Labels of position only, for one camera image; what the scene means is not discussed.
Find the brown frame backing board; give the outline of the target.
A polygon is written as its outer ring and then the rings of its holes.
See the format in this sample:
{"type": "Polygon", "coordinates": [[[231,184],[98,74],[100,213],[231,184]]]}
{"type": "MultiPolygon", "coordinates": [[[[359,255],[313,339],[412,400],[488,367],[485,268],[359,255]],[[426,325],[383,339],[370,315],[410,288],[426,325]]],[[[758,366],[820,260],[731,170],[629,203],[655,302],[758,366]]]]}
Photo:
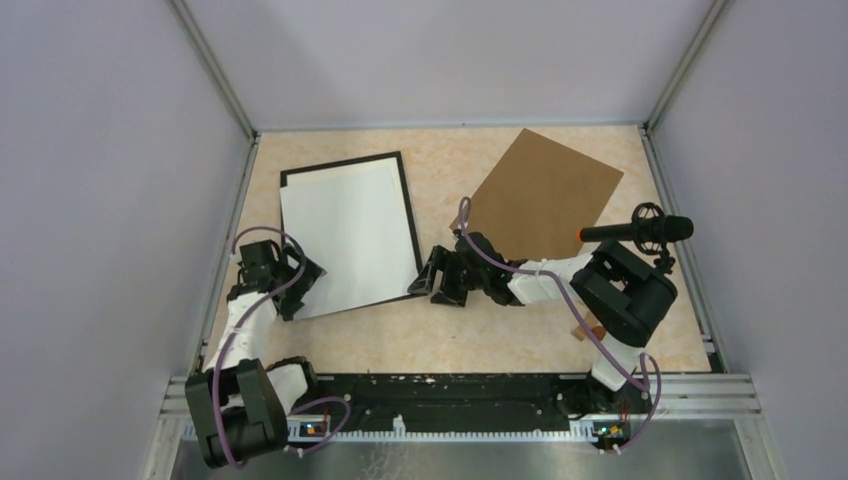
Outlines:
{"type": "Polygon", "coordinates": [[[471,196],[467,228],[505,258],[577,255],[577,232],[595,225],[623,172],[522,130],[471,196]]]}

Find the white mat board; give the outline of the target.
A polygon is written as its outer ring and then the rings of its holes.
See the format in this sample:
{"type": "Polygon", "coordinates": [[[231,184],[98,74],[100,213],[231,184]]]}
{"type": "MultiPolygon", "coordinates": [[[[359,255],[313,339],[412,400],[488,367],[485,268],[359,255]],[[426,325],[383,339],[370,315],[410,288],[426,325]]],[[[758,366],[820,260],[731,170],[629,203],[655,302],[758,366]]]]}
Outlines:
{"type": "Polygon", "coordinates": [[[293,171],[282,172],[281,188],[312,182],[321,182],[325,180],[340,179],[371,171],[387,172],[392,181],[396,195],[401,201],[404,200],[403,184],[400,179],[398,158],[396,156],[335,167],[316,167],[315,169],[301,173],[294,173],[293,171]]]}

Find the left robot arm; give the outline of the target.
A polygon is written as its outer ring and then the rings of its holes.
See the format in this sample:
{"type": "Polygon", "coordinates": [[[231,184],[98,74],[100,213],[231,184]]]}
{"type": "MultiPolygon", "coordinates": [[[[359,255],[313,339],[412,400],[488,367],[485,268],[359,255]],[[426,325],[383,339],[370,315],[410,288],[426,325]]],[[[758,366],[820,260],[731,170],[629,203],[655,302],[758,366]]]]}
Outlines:
{"type": "Polygon", "coordinates": [[[325,271],[293,240],[245,244],[237,252],[228,320],[209,367],[188,377],[185,399],[200,451],[210,468],[239,468],[288,444],[287,416],[308,413],[321,393],[303,356],[266,368],[270,327],[291,320],[325,271]]]}

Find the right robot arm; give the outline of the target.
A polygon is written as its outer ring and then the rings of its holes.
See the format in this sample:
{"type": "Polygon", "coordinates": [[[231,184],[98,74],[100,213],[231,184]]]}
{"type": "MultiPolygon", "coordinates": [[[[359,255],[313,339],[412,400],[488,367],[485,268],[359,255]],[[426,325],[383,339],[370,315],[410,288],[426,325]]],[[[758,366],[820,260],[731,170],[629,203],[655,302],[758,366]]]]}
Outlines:
{"type": "Polygon", "coordinates": [[[637,364],[678,296],[670,279],[675,263],[665,245],[631,251],[616,241],[566,259],[507,260],[481,233],[470,232],[453,249],[433,247],[407,291],[455,307],[481,291],[501,306],[563,300],[574,314],[585,308],[603,330],[594,336],[600,356],[586,397],[594,409],[612,412],[626,400],[626,384],[639,383],[637,364]]]}

